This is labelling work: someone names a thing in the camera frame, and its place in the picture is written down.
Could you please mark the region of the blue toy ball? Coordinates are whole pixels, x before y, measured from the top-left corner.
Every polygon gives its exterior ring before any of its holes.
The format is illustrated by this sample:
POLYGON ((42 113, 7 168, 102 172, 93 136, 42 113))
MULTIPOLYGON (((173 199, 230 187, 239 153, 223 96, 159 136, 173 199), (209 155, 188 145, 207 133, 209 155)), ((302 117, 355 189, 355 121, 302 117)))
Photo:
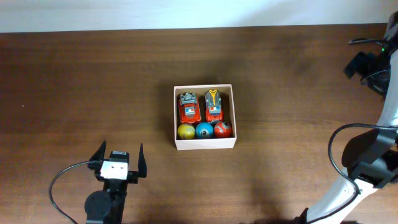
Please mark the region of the blue toy ball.
POLYGON ((195 128, 195 135, 198 139, 211 139, 214 136, 214 129, 210 123, 199 123, 195 128))

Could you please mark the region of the yellow toy ball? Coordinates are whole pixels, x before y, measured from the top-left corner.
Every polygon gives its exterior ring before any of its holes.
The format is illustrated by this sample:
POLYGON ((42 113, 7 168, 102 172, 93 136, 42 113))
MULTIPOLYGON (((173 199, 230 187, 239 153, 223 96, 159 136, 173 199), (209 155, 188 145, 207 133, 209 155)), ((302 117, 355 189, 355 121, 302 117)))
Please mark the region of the yellow toy ball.
POLYGON ((195 138, 195 128, 191 124, 181 124, 177 129, 177 134, 181 140, 191 140, 195 138))

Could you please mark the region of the red fire truck grey top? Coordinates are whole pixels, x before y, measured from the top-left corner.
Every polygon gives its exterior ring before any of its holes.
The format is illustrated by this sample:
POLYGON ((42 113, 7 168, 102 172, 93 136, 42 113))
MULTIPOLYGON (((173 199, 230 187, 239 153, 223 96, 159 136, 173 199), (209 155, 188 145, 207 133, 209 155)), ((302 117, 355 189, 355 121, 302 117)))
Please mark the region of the red fire truck grey top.
POLYGON ((180 122, 195 124, 201 121, 201 112, 196 93, 182 93, 178 97, 180 122))

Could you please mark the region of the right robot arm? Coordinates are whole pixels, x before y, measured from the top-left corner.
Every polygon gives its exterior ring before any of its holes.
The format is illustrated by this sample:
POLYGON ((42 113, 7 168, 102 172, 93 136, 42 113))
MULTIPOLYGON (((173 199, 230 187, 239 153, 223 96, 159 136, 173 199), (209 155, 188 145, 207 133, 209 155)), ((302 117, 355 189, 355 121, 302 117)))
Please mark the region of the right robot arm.
POLYGON ((375 43, 379 55, 359 52, 345 67, 348 78, 358 74, 361 83, 384 98, 376 124, 351 123, 336 129, 328 142, 328 158, 339 174, 329 191, 312 207, 294 218, 294 223, 344 223, 345 218, 367 196, 388 184, 397 183, 397 13, 387 23, 382 39, 353 39, 351 44, 375 43), (336 135, 348 128, 367 131, 345 146, 339 169, 332 156, 336 135))

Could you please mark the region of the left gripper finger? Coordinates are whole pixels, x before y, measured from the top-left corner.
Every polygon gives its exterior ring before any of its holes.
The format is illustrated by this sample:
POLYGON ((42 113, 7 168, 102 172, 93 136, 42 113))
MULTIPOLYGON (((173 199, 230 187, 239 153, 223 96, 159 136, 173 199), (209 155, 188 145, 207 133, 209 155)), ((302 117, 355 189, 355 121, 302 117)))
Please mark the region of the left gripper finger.
POLYGON ((104 140, 99 149, 90 157, 90 162, 101 162, 104 159, 104 155, 106 152, 106 141, 104 140))
POLYGON ((138 177, 139 178, 146 178, 147 177, 147 164, 144 157, 144 148, 143 143, 140 145, 139 149, 139 160, 138 160, 138 177))

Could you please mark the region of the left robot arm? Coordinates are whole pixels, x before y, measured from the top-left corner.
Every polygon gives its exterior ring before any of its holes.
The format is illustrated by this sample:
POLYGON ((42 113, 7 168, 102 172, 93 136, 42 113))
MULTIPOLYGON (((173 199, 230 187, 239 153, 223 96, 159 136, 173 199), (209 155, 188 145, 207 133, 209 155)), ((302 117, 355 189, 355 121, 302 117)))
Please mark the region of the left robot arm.
POLYGON ((88 168, 103 183, 103 189, 93 192, 85 201, 87 223, 121 223, 128 185, 147 177, 143 145, 139 149, 137 171, 129 170, 129 153, 112 151, 106 159, 105 152, 106 141, 103 141, 89 160, 88 168))

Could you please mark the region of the orange toy ball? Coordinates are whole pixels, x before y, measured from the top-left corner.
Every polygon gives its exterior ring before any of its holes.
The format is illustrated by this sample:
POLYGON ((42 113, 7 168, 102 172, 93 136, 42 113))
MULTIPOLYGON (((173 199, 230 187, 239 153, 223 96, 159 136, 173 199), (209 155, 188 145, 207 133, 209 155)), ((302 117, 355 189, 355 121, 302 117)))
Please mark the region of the orange toy ball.
POLYGON ((232 126, 226 121, 220 121, 214 127, 216 138, 230 138, 233 135, 232 126))

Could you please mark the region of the red fire truck yellow ladder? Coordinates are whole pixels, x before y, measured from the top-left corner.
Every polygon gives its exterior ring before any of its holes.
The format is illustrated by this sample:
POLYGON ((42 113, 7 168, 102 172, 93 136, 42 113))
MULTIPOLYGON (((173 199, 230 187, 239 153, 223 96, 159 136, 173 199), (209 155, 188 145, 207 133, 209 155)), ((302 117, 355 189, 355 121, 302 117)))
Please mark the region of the red fire truck yellow ladder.
POLYGON ((221 95, 218 90, 209 90, 205 94, 206 104, 206 121, 211 124, 216 124, 223 121, 223 108, 221 102, 221 95))

